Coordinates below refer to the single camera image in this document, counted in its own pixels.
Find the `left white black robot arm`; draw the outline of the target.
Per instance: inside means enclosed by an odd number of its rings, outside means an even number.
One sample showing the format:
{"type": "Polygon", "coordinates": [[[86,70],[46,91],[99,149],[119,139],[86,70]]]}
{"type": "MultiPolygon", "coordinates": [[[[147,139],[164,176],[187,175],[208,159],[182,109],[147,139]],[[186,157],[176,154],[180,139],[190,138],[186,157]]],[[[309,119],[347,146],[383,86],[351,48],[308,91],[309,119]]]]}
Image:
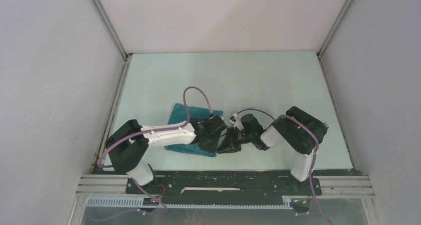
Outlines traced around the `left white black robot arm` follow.
{"type": "Polygon", "coordinates": [[[226,130],[227,125],[219,115],[204,120],[188,118],[177,124],[151,127],[142,126],[132,119],[107,139],[98,166],[127,174],[144,193],[152,193],[157,187],[157,180],[152,167],[143,160],[148,149],[195,144],[202,150],[215,153],[220,137],[226,130]]]}

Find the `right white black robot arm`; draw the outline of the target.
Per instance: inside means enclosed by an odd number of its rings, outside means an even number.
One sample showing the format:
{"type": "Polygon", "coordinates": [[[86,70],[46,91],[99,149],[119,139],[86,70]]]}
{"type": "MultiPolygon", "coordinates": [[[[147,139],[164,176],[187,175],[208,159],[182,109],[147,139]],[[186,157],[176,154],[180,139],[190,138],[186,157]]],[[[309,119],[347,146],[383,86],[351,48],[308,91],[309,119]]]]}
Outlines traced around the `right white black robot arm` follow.
{"type": "Polygon", "coordinates": [[[281,140],[285,140],[294,150],[292,178],[289,189],[294,194],[302,194],[309,187],[308,178],[315,165],[319,145],[327,134],[328,126],[296,106],[290,107],[285,114],[274,118],[264,128],[247,108],[233,114],[230,118],[224,140],[217,153],[234,153],[242,145],[252,144],[258,150],[266,151],[281,140]]]}

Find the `teal satin napkin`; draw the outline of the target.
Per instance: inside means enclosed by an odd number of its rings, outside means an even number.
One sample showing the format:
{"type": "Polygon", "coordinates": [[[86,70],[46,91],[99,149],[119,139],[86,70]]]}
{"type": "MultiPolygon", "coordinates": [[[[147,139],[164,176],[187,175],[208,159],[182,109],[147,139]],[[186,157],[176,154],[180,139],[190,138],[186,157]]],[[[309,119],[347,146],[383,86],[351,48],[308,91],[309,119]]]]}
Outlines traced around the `teal satin napkin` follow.
{"type": "MultiPolygon", "coordinates": [[[[207,108],[189,106],[191,118],[205,119],[210,117],[210,112],[207,108]]],[[[168,124],[181,123],[187,119],[187,112],[183,104],[176,103],[171,112],[168,124]]],[[[198,143],[193,144],[173,144],[164,147],[168,151],[200,155],[205,157],[216,157],[215,152],[208,152],[199,147],[198,143]]]]}

